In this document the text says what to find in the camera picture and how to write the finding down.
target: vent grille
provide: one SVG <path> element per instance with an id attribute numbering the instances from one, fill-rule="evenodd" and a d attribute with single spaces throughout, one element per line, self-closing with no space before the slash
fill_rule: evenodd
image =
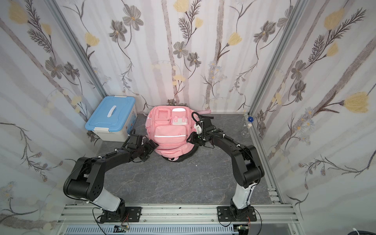
<path id="1" fill-rule="evenodd" d="M 108 235 L 195 235 L 195 234 L 236 234 L 233 226 L 223 227 L 216 224 L 200 225 L 131 225 L 129 231 L 117 232 L 114 225 L 101 225 Z M 97 225 L 69 225 L 65 235 L 102 235 L 103 232 Z"/>

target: box latch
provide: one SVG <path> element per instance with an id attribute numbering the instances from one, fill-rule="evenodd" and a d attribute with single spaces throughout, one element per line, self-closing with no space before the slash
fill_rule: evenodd
<path id="1" fill-rule="evenodd" d="M 94 132 L 96 133 L 110 133 L 108 127 L 94 127 Z"/>

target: black mounting plate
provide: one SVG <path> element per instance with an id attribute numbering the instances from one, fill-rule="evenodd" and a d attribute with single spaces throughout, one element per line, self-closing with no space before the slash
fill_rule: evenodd
<path id="1" fill-rule="evenodd" d="M 126 207 L 126 211 L 127 213 L 129 213 L 128 222 L 139 222 L 141 216 L 141 209 L 142 207 L 140 206 Z"/>
<path id="2" fill-rule="evenodd" d="M 116 212 L 111 211 L 103 211 L 103 214 L 100 218 L 101 223 L 105 222 L 139 222 L 140 216 L 141 216 L 141 209 L 142 207 L 125 207 L 122 208 L 122 211 L 124 213 L 124 216 L 117 214 Z"/>
<path id="3" fill-rule="evenodd" d="M 251 222 L 257 221 L 255 209 L 253 206 L 249 206 L 249 211 L 244 215 L 244 218 L 238 221 L 248 222 L 248 217 Z M 218 206 L 217 207 L 217 216 L 219 222 L 236 222 L 237 220 L 233 219 L 230 214 L 229 206 Z"/>

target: floral wallpaper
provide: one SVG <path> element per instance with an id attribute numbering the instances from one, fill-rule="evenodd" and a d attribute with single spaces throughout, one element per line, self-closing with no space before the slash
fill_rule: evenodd
<path id="1" fill-rule="evenodd" d="M 0 231 L 56 233 L 65 178 L 99 148 L 84 125 L 102 97 L 43 1 L 0 12 Z"/>
<path id="2" fill-rule="evenodd" d="M 58 0 L 109 95 L 243 112 L 296 0 Z"/>
<path id="3" fill-rule="evenodd" d="M 374 1 L 309 1 L 254 113 L 308 235 L 375 231 L 375 11 Z"/>

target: gray marble floor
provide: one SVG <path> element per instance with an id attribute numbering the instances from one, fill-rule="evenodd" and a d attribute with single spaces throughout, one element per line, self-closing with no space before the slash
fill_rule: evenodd
<path id="1" fill-rule="evenodd" d="M 249 145 L 243 138 L 242 115 L 214 114 L 212 123 L 237 142 Z M 146 135 L 146 117 L 139 114 L 136 133 Z M 104 141 L 98 154 L 112 152 L 120 142 Z M 220 148 L 200 147 L 183 162 L 168 162 L 153 152 L 146 162 L 126 163 L 106 173 L 104 187 L 127 203 L 229 203 L 236 181 L 230 157 Z M 252 204 L 270 204 L 264 178 L 255 188 Z"/>

